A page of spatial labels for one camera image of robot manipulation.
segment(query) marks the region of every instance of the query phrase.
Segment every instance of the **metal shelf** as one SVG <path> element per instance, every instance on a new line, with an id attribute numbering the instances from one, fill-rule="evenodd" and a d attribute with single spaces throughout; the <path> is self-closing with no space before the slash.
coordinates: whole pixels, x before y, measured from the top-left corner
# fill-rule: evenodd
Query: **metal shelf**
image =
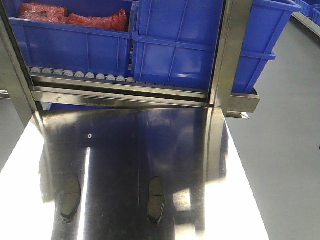
<path id="1" fill-rule="evenodd" d="M 32 73 L 31 94 L 39 102 L 117 108 L 208 107 L 207 94 L 201 90 L 111 82 L 83 77 Z M 254 113 L 260 102 L 251 94 L 232 93 L 228 111 Z"/>
<path id="2" fill-rule="evenodd" d="M 320 37 L 320 26 L 314 23 L 310 18 L 306 17 L 300 12 L 294 12 L 293 17 L 305 25 L 308 29 L 314 32 L 318 37 Z"/>

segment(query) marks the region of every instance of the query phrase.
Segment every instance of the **metal rail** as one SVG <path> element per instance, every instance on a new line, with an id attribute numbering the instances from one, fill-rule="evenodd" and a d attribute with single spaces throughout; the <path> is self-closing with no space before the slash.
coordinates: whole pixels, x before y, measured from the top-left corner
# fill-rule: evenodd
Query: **metal rail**
<path id="1" fill-rule="evenodd" d="M 318 37 L 320 37 L 320 26 L 313 22 L 310 18 L 306 17 L 301 12 L 294 12 L 292 16 L 312 32 L 314 32 Z"/>
<path id="2" fill-rule="evenodd" d="M 31 73 L 31 77 L 35 86 L 75 86 L 82 89 L 96 89 L 97 91 L 106 93 L 131 93 L 132 95 L 155 95 L 162 97 L 166 96 L 168 98 L 172 98 L 174 96 L 175 98 L 198 99 L 199 102 L 204 102 L 207 98 L 207 93 L 201 89 L 188 89 L 155 84 L 108 81 L 89 79 L 84 77 L 62 77 L 39 73 Z"/>
<path id="3" fill-rule="evenodd" d="M 199 101 L 156 98 L 151 96 L 133 96 L 118 93 L 105 93 L 43 86 L 31 87 L 31 94 L 34 100 L 39 102 L 95 107 L 131 109 L 208 107 L 207 103 Z"/>

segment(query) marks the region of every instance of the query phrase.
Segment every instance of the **red packaging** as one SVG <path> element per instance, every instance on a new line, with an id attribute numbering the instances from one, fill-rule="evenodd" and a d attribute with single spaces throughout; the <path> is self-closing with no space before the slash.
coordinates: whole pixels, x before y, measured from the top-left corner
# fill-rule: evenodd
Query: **red packaging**
<path id="1" fill-rule="evenodd" d="M 106 24 L 102 17 L 85 17 L 77 14 L 71 14 L 66 23 L 84 27 L 106 29 Z"/>
<path id="2" fill-rule="evenodd" d="M 124 9 L 121 9 L 113 16 L 108 17 L 84 17 L 77 14 L 71 14 L 68 17 L 68 9 L 66 7 L 36 2 L 22 3 L 19 9 L 19 18 L 50 23 L 73 24 L 122 32 L 128 31 L 129 24 L 127 14 Z"/>
<path id="3" fill-rule="evenodd" d="M 84 17 L 77 14 L 71 14 L 68 17 L 67 24 L 122 32 L 128 31 L 128 18 L 124 9 L 116 12 L 113 16 L 107 17 Z"/>
<path id="4" fill-rule="evenodd" d="M 19 13 L 22 14 L 23 12 L 41 12 L 46 11 L 46 14 L 49 17 L 68 17 L 68 9 L 66 7 L 62 6 L 53 6 L 43 3 L 37 3 L 37 2 L 30 2 L 30 3 L 22 3 L 20 5 Z"/>
<path id="5" fill-rule="evenodd" d="M 34 21 L 49 22 L 48 15 L 46 11 L 23 11 L 20 13 L 19 17 L 21 19 L 28 19 Z"/>

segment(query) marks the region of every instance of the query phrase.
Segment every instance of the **epoxy floor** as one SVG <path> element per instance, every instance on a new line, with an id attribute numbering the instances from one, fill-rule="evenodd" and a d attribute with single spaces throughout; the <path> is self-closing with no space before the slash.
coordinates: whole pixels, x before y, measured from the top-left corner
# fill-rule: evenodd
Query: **epoxy floor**
<path id="1" fill-rule="evenodd" d="M 227 119 L 270 240 L 320 237 L 320 38 L 291 20 L 250 120 Z M 0 170 L 23 132 L 0 100 Z"/>

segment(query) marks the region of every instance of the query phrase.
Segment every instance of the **metal tabletop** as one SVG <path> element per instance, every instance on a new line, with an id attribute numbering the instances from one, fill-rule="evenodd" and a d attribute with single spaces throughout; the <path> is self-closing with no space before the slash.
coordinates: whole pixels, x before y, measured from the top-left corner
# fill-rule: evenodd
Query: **metal tabletop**
<path id="1" fill-rule="evenodd" d="M 61 218 L 64 185 L 81 201 Z M 164 209 L 147 218 L 160 177 Z M 39 111 L 0 174 L 0 239 L 268 240 L 220 108 Z"/>

